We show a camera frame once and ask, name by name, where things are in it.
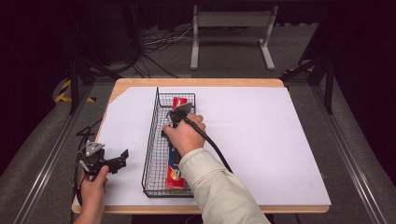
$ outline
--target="metal rail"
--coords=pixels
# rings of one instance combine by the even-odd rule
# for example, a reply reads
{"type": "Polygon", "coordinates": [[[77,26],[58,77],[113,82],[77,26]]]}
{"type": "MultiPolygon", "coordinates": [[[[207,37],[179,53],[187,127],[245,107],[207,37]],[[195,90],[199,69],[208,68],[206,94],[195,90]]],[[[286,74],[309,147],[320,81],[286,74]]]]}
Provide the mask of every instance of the metal rail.
{"type": "MultiPolygon", "coordinates": [[[[78,101],[84,102],[84,100],[89,97],[91,90],[92,86],[84,86],[80,95],[80,99],[78,99],[78,101]]],[[[44,191],[44,188],[47,186],[47,183],[50,180],[50,176],[52,175],[55,165],[62,154],[62,150],[64,149],[64,145],[70,133],[70,130],[73,127],[82,107],[83,104],[79,104],[76,108],[75,113],[67,118],[61,130],[61,133],[59,134],[58,139],[55,142],[55,145],[53,146],[49,156],[47,157],[46,162],[43,165],[43,168],[41,169],[37,179],[35,180],[35,183],[32,186],[32,189],[30,190],[28,196],[25,199],[20,209],[20,212],[15,217],[14,224],[28,222],[30,216],[35,209],[35,206],[38,203],[38,200],[41,197],[41,194],[44,191]]]]}
{"type": "Polygon", "coordinates": [[[370,219],[375,224],[388,224],[375,200],[375,197],[370,189],[364,172],[354,159],[347,144],[347,141],[341,133],[337,121],[335,120],[334,116],[329,115],[325,104],[323,104],[323,93],[320,91],[318,86],[312,86],[311,91],[313,92],[316,100],[318,101],[318,104],[320,105],[320,108],[332,129],[333,136],[335,137],[335,140],[338,144],[338,151],[343,159],[344,164],[346,165],[346,168],[352,178],[353,183],[355,184],[356,190],[361,196],[361,200],[363,201],[363,204],[367,210],[368,215],[370,216],[370,219]]]}

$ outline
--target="dark background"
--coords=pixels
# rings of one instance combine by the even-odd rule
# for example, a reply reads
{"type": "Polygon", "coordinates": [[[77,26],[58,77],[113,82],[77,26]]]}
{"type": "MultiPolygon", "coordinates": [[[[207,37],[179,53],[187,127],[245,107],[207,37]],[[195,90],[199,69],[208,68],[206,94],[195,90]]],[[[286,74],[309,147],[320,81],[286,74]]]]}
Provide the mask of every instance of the dark background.
{"type": "MultiPolygon", "coordinates": [[[[238,9],[261,8],[255,5],[238,9]]],[[[340,88],[373,152],[396,184],[394,7],[366,2],[343,5],[336,13],[325,14],[327,8],[281,6],[276,25],[320,22],[327,15],[302,60],[323,54],[332,56],[340,88]]],[[[69,76],[74,57],[87,57],[101,65],[132,61],[139,56],[143,29],[157,25],[160,30],[173,30],[191,23],[191,13],[192,6],[66,7],[45,0],[2,1],[1,173],[30,132],[55,106],[53,90],[69,76]]]]}

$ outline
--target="jacket sleeve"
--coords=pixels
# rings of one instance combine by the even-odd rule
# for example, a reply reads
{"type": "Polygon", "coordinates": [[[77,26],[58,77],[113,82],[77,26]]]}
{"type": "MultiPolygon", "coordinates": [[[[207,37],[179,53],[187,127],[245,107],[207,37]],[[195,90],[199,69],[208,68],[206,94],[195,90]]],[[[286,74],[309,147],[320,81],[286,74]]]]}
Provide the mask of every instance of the jacket sleeve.
{"type": "Polygon", "coordinates": [[[245,185],[203,148],[180,161],[205,224],[270,224],[245,185]]]}

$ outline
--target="wire basket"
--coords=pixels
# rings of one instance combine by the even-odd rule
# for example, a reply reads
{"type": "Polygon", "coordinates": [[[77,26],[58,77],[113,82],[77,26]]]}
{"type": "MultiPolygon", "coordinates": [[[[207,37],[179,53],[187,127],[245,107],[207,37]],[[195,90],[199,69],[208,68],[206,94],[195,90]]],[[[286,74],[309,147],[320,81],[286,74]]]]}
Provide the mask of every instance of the wire basket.
{"type": "Polygon", "coordinates": [[[191,113],[195,113],[195,94],[193,93],[158,93],[152,116],[148,137],[148,152],[142,177],[143,192],[149,198],[192,198],[192,191],[187,182],[183,189],[168,189],[165,186],[169,145],[166,137],[161,136],[163,125],[168,122],[166,115],[172,109],[173,98],[184,97],[192,103],[191,113]]]}

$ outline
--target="left hand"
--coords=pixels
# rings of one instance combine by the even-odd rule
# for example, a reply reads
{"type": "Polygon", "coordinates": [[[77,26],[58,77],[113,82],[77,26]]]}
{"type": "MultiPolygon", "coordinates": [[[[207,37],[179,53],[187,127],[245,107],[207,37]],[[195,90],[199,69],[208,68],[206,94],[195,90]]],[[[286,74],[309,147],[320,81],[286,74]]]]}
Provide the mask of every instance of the left hand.
{"type": "Polygon", "coordinates": [[[83,205],[76,223],[101,223],[105,211],[105,184],[107,182],[108,166],[103,166],[93,182],[89,177],[82,181],[81,198],[83,205]]]}

